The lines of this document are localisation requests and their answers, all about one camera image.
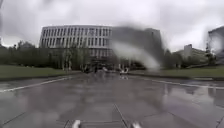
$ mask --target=grass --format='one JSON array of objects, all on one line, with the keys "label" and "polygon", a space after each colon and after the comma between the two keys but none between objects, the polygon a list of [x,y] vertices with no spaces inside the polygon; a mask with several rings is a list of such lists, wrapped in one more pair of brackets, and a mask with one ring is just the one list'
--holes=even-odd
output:
[{"label": "grass", "polygon": [[162,70],[158,73],[151,73],[147,71],[133,71],[131,73],[187,77],[224,77],[224,66],[210,68]]},{"label": "grass", "polygon": [[22,66],[0,65],[0,78],[41,77],[66,74],[63,70],[52,68],[32,68]]}]

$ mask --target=cloud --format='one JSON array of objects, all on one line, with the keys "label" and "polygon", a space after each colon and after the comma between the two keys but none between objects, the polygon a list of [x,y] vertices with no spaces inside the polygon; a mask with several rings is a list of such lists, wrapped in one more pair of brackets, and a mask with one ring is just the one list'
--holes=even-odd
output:
[{"label": "cloud", "polygon": [[4,44],[38,45],[43,26],[134,24],[160,29],[172,50],[188,43],[204,48],[207,30],[224,24],[223,12],[222,0],[5,0],[1,29]]}]

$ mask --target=white road marking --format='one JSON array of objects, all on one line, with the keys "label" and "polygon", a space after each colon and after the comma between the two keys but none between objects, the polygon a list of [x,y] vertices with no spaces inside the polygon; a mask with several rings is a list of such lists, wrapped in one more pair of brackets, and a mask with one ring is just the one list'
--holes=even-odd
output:
[{"label": "white road marking", "polygon": [[55,80],[49,80],[49,81],[45,81],[45,82],[41,82],[41,83],[37,83],[37,84],[31,84],[31,85],[22,86],[22,87],[17,87],[17,88],[3,89],[3,90],[0,90],[0,93],[16,91],[16,90],[20,90],[20,89],[24,89],[24,88],[35,87],[35,86],[40,86],[40,85],[49,84],[49,83],[53,83],[53,82],[57,82],[57,81],[67,80],[67,79],[70,79],[70,78],[72,78],[72,77],[66,77],[66,78],[60,78],[60,79],[55,79]]},{"label": "white road marking", "polygon": [[[182,84],[182,83],[175,83],[175,82],[170,82],[170,81],[161,81],[161,80],[154,80],[154,79],[147,79],[147,78],[141,78],[137,77],[139,79],[143,80],[149,80],[153,82],[159,82],[159,83],[164,83],[164,84],[173,84],[173,85],[183,85],[183,86],[190,86],[190,87],[201,87],[203,85],[196,85],[196,84]],[[224,89],[224,87],[214,87],[214,86],[206,86],[207,88],[214,88],[214,89]]]}]

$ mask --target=green tree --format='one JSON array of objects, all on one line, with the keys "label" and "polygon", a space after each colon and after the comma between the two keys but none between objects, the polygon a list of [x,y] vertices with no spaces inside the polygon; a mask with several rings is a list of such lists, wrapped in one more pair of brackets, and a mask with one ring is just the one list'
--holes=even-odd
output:
[{"label": "green tree", "polygon": [[205,56],[208,58],[208,65],[210,65],[210,66],[214,65],[216,57],[215,57],[215,55],[212,54],[209,43],[206,44],[206,51],[205,52],[206,52]]},{"label": "green tree", "polygon": [[174,60],[169,50],[166,50],[164,54],[164,67],[167,69],[171,69],[174,67]]},{"label": "green tree", "polygon": [[176,52],[172,54],[173,62],[176,68],[181,68],[183,58],[180,53]]}]

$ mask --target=wet pavement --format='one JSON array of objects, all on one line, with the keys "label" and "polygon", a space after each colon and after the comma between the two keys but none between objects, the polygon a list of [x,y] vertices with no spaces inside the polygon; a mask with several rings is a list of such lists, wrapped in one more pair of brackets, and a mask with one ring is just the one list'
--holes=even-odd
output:
[{"label": "wet pavement", "polygon": [[80,74],[0,83],[3,128],[224,128],[224,82]]}]

